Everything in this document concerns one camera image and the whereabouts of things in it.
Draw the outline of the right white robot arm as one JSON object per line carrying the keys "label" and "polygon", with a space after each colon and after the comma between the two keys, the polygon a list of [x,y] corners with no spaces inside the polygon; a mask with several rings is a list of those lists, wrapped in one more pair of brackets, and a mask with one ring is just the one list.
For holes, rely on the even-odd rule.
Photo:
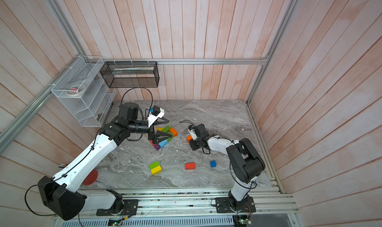
{"label": "right white robot arm", "polygon": [[229,158],[229,172],[235,184],[227,197],[215,199],[216,211],[233,213],[241,212],[244,208],[255,211],[249,192],[257,187],[256,180],[265,170],[265,162],[252,142],[247,138],[230,140],[209,134],[202,123],[191,124],[188,132],[192,138],[189,144],[193,151],[201,149],[204,154],[217,151]]}

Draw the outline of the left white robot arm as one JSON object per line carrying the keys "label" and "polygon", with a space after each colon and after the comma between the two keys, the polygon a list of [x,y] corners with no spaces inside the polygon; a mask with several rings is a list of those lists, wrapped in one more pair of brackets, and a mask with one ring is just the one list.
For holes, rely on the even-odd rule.
{"label": "left white robot arm", "polygon": [[122,196],[113,190],[79,192],[79,188],[94,168],[132,133],[146,133],[154,143],[169,138],[165,132],[155,133],[156,124],[167,124],[164,109],[150,108],[148,117],[138,120],[142,109],[136,103],[124,103],[111,122],[105,124],[94,141],[69,165],[53,177],[43,177],[37,184],[44,206],[68,221],[80,212],[105,210],[112,215],[123,212]]}

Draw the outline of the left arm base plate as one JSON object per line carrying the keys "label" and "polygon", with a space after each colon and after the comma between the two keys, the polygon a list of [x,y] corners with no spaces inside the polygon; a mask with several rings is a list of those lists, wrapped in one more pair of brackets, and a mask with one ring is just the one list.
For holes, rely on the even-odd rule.
{"label": "left arm base plate", "polygon": [[137,212],[139,200],[127,199],[116,201],[110,209],[98,209],[96,216],[134,216]]}

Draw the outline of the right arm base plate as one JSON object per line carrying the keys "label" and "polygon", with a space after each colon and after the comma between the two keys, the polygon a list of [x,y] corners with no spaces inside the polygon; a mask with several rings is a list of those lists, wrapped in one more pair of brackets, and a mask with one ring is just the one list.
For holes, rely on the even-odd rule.
{"label": "right arm base plate", "polygon": [[215,198],[216,211],[218,213],[255,213],[256,207],[252,197],[246,197],[238,202],[231,197]]}

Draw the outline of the light blue block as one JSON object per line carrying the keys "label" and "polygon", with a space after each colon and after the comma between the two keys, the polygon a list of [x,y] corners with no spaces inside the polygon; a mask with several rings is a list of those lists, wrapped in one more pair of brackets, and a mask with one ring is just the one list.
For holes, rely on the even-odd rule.
{"label": "light blue block", "polygon": [[167,140],[163,140],[163,141],[161,141],[161,142],[159,143],[159,146],[160,146],[161,148],[164,148],[167,144],[168,144],[168,141],[167,141]]}

